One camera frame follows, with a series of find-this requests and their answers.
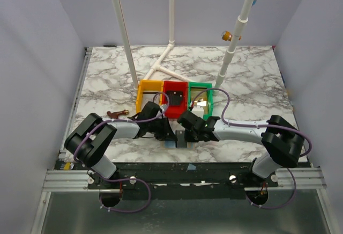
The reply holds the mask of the beige card holder wallet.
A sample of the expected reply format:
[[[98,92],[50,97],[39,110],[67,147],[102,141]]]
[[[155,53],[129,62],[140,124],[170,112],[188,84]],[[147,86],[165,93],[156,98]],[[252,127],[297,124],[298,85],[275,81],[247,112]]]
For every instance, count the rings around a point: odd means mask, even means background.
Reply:
[[[175,135],[177,141],[163,141],[164,149],[176,149],[176,150],[193,150],[196,146],[195,142],[188,142],[189,136],[185,130],[176,130]]]

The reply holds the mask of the dark card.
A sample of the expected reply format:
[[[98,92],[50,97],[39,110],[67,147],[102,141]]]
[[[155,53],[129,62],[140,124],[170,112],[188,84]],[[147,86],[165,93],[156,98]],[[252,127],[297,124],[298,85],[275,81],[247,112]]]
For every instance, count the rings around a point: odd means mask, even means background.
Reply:
[[[187,149],[188,148],[188,143],[185,140],[185,132],[183,130],[177,130],[175,132],[175,135],[177,137],[177,141],[176,141],[175,147],[177,149]]]

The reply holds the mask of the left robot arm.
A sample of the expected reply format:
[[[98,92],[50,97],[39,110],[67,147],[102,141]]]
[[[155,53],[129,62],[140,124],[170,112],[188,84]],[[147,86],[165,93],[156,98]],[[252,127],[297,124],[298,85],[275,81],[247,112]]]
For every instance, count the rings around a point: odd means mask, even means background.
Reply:
[[[103,178],[110,179],[117,171],[116,165],[105,155],[112,140],[142,138],[151,133],[159,141],[177,141],[165,111],[149,101],[141,112],[126,120],[104,120],[96,113],[91,113],[66,138],[64,147],[73,154],[74,160]]]

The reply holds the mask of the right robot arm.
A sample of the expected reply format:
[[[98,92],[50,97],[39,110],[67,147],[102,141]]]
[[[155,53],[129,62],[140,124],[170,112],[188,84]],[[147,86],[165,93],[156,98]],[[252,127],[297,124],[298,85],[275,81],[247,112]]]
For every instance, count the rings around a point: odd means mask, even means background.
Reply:
[[[262,145],[266,152],[252,162],[253,176],[266,179],[281,167],[296,168],[304,144],[304,137],[284,118],[272,115],[269,120],[255,122],[228,121],[211,116],[207,120],[191,111],[177,119],[185,128],[188,142],[234,140]]]

